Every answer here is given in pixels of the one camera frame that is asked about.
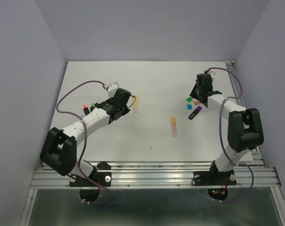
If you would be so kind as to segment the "pale yellow highlighter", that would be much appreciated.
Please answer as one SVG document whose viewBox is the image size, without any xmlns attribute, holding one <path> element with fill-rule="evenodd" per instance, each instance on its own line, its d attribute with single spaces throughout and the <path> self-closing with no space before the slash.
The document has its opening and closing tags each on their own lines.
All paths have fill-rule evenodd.
<svg viewBox="0 0 285 226">
<path fill-rule="evenodd" d="M 133 113 L 138 113 L 138 96 L 134 95 Z"/>
</svg>

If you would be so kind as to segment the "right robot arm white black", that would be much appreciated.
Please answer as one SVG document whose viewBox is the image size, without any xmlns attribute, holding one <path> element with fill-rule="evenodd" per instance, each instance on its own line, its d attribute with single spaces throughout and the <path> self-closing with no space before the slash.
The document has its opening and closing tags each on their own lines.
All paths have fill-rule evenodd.
<svg viewBox="0 0 285 226">
<path fill-rule="evenodd" d="M 195 171 L 194 186 L 219 186 L 224 182 L 235 185 L 233 169 L 249 151 L 263 144 L 260 113 L 255 108 L 247 109 L 231 101 L 221 92 L 213 90 L 213 78 L 208 73 L 198 74 L 190 96 L 206 108 L 219 114 L 219 122 L 228 122 L 227 145 L 223 153 L 212 162 L 208 171 Z"/>
</svg>

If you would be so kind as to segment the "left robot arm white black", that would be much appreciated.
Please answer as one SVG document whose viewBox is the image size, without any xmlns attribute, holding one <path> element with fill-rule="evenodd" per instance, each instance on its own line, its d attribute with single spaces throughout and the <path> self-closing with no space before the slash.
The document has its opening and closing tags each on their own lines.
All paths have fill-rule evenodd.
<svg viewBox="0 0 285 226">
<path fill-rule="evenodd" d="M 75 176 L 87 186 L 97 185 L 97 167 L 83 159 L 77 151 L 87 138 L 98 129 L 105 127 L 130 112 L 127 103 L 131 93 L 117 88 L 109 99 L 96 103 L 94 109 L 85 117 L 63 129 L 56 127 L 47 133 L 40 160 L 62 176 Z"/>
</svg>

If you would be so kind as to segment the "black highlighter purple cap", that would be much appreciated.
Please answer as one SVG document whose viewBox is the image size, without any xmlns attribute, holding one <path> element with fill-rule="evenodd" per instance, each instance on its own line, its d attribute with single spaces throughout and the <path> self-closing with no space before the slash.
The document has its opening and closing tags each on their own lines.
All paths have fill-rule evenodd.
<svg viewBox="0 0 285 226">
<path fill-rule="evenodd" d="M 201 106 L 198 106 L 189 116 L 188 119 L 192 120 L 202 110 Z"/>
</svg>

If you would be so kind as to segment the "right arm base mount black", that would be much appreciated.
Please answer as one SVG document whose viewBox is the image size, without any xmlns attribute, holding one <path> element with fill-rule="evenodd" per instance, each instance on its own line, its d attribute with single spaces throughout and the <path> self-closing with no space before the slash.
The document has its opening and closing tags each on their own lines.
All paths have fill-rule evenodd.
<svg viewBox="0 0 285 226">
<path fill-rule="evenodd" d="M 234 171 L 217 172 L 194 171 L 192 179 L 193 186 L 235 186 L 237 184 Z"/>
</svg>

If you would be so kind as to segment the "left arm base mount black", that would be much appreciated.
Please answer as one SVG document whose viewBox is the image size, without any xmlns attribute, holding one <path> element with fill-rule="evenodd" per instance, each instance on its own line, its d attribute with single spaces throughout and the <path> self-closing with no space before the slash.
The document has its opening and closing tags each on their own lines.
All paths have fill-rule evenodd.
<svg viewBox="0 0 285 226">
<path fill-rule="evenodd" d="M 70 179 L 70 187 L 93 187 L 97 186 L 96 183 L 105 187 L 111 186 L 111 166 L 107 162 L 102 161 L 94 166 L 86 160 L 81 160 L 80 168 L 90 180 L 94 181 L 94 183 L 91 183 L 86 179 L 76 163 L 72 171 L 67 174 Z"/>
</svg>

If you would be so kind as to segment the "black highlighter orange tip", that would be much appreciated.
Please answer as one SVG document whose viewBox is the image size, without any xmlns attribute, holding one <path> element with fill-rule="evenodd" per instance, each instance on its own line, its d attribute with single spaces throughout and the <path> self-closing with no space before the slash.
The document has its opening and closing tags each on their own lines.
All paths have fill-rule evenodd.
<svg viewBox="0 0 285 226">
<path fill-rule="evenodd" d="M 89 113 L 90 113 L 90 111 L 86 105 L 83 106 L 83 111 L 84 111 L 85 116 L 89 115 Z"/>
</svg>

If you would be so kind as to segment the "pastel pink highlighter orange cap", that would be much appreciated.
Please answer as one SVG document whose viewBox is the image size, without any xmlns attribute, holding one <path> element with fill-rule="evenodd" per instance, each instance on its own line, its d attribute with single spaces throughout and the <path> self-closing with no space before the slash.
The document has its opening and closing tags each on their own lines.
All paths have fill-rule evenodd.
<svg viewBox="0 0 285 226">
<path fill-rule="evenodd" d="M 176 118 L 171 117 L 171 133 L 173 137 L 177 137 L 177 126 L 176 126 Z"/>
</svg>

